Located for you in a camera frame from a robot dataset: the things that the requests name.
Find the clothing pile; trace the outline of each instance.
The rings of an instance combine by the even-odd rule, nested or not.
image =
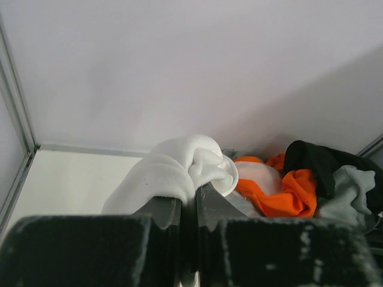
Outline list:
[[[236,191],[267,217],[319,217],[367,233],[383,211],[383,171],[367,158],[304,141],[265,163],[235,160]]]
[[[248,216],[328,218],[364,233],[378,224],[383,171],[367,158],[304,141],[267,161],[224,153],[204,135],[164,141],[132,168],[103,213],[131,214],[154,196],[193,208],[196,190],[210,183]]]

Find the white floor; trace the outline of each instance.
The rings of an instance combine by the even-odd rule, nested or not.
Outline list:
[[[7,225],[29,215],[100,214],[139,157],[38,151]]]

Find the black cloth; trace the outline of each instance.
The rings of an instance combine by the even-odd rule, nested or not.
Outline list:
[[[284,173],[310,169],[317,178],[317,196],[332,199],[335,192],[333,172],[341,166],[375,172],[375,188],[367,193],[367,206],[373,213],[383,211],[383,170],[368,158],[304,141],[293,142],[286,150]]]

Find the metal edge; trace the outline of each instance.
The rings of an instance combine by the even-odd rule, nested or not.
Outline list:
[[[75,146],[66,145],[50,145],[42,144],[40,146],[42,151],[63,151],[63,152],[78,152],[82,154],[99,154],[99,155],[115,155],[121,157],[145,157],[147,152],[132,152],[132,151],[114,151],[111,149],[100,148],[80,148]]]
[[[21,86],[18,81],[18,76],[14,66],[13,58],[11,57],[11,51],[7,45],[7,38],[4,32],[4,24],[0,15],[0,63],[2,66],[2,77],[5,77],[1,82],[4,91],[3,97],[7,97],[7,108],[11,118],[13,119],[14,126],[20,129],[23,135],[22,144],[26,146],[28,152],[32,156],[35,155],[37,145],[35,142],[34,133],[32,131],[31,124],[28,120],[27,111],[25,108],[25,101],[23,100]]]
[[[367,147],[363,148],[360,152],[357,153],[360,157],[369,157],[374,152],[383,147],[383,135],[380,135],[377,139],[375,139],[372,143],[370,143]]]
[[[10,216],[16,205],[17,199],[19,198],[20,192],[24,186],[26,177],[29,169],[31,168],[34,157],[31,154],[27,154],[23,160],[23,163],[17,173],[16,179],[14,180],[10,192],[5,199],[5,202],[0,211],[0,240],[4,236],[4,231],[8,225]]]

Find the orange garment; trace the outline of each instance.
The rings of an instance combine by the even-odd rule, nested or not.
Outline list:
[[[237,158],[235,162],[262,162],[256,157]],[[284,155],[271,158],[266,164],[281,172]],[[250,199],[267,217],[313,217],[317,208],[316,181],[309,169],[291,171],[282,178],[281,192],[267,196],[258,184],[239,178],[236,190]]]

